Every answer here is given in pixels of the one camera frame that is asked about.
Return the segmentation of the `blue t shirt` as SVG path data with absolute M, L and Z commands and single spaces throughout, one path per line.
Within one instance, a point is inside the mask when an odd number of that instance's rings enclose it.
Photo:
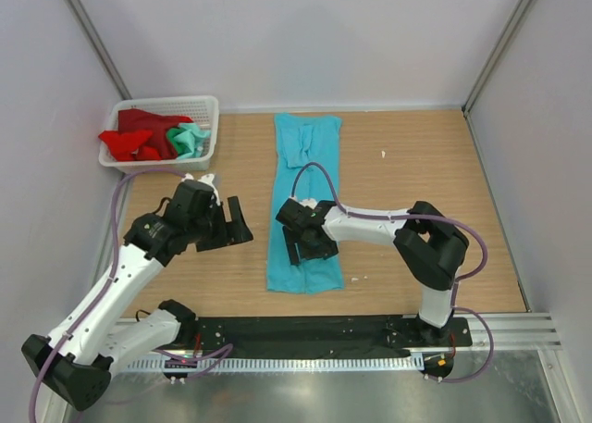
M 277 170 L 273 185 L 270 232 L 266 265 L 266 287 L 270 292 L 314 294 L 344 288 L 339 259 L 289 261 L 282 225 L 276 215 L 285 201 L 332 200 L 328 184 L 339 187 L 340 118 L 299 117 L 287 113 L 274 116 Z

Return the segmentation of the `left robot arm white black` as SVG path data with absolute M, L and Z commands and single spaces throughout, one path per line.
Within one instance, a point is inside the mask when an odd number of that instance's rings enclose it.
M 162 213 L 132 222 L 109 269 L 78 306 L 48 335 L 32 334 L 21 347 L 36 383 L 78 411 L 94 405 L 111 379 L 139 356 L 194 342 L 196 314 L 175 300 L 165 300 L 127 330 L 112 331 L 175 256 L 190 245 L 203 252 L 253 240 L 239 198 L 222 202 L 210 174 L 182 181 L 163 202 Z

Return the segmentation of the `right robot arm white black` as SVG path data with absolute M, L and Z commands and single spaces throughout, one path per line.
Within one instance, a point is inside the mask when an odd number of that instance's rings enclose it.
M 453 285 L 469 242 L 431 204 L 418 201 L 410 209 L 387 211 L 289 199 L 276 220 L 293 266 L 304 260 L 327 260 L 339 253 L 342 242 L 396 249 L 422 289 L 415 338 L 429 345 L 450 340 Z

